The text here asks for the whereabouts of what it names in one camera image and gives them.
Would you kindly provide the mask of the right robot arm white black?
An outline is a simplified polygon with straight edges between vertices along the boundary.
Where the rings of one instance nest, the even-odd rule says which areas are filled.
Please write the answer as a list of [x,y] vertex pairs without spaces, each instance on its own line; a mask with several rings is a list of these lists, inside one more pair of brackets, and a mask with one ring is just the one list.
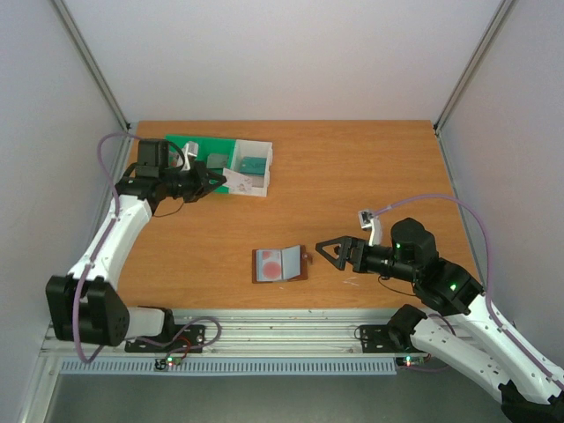
[[448,333],[430,315],[403,305],[387,323],[401,350],[429,353],[475,382],[512,422],[563,420],[563,370],[536,350],[493,305],[484,287],[462,266],[440,257],[434,236],[406,218],[390,229],[389,247],[351,236],[316,244],[316,251],[343,270],[395,278],[414,295],[480,342],[475,347]]

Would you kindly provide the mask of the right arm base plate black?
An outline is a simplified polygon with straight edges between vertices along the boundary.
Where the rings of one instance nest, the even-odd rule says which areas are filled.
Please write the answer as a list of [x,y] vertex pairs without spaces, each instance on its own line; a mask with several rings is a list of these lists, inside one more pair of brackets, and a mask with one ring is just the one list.
[[421,350],[400,341],[390,334],[386,324],[363,324],[354,330],[354,337],[360,342],[363,353],[423,354]]

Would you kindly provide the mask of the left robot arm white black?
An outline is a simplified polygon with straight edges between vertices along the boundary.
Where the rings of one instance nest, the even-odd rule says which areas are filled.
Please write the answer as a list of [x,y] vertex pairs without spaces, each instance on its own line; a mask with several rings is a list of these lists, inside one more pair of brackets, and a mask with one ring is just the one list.
[[137,160],[111,182],[108,213],[90,245],[64,276],[53,276],[46,297],[57,339],[118,346],[141,339],[158,351],[172,348],[178,330],[170,310],[127,307],[117,292],[124,263],[137,237],[167,198],[195,203],[226,183],[188,148],[166,139],[140,138]]

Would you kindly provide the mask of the brown leather card holder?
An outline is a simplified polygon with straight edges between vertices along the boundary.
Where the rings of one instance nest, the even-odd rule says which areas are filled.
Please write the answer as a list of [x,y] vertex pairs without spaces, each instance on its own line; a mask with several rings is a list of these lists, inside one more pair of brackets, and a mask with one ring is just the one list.
[[258,282],[256,280],[256,252],[260,249],[252,251],[252,283],[267,284],[278,282],[290,282],[306,280],[308,278],[308,266],[313,263],[313,257],[306,251],[304,245],[296,245],[279,249],[282,252],[283,276],[280,281],[275,282]]

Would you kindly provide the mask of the teal credit card with chip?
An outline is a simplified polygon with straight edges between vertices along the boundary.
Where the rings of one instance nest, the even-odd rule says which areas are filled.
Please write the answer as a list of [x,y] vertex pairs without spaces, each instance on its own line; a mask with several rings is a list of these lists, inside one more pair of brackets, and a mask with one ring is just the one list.
[[241,159],[239,172],[242,174],[264,175],[267,166],[265,157],[245,156]]

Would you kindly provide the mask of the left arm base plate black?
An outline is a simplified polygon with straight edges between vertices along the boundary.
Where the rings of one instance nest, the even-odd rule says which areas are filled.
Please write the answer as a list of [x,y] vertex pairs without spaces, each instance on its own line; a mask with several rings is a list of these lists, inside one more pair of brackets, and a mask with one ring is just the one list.
[[168,353],[180,348],[185,351],[189,346],[195,347],[200,353],[199,345],[205,341],[205,327],[202,324],[190,325],[182,329],[181,325],[174,325],[164,329],[155,337],[147,337],[149,341],[135,338],[128,340],[124,350],[127,353]]

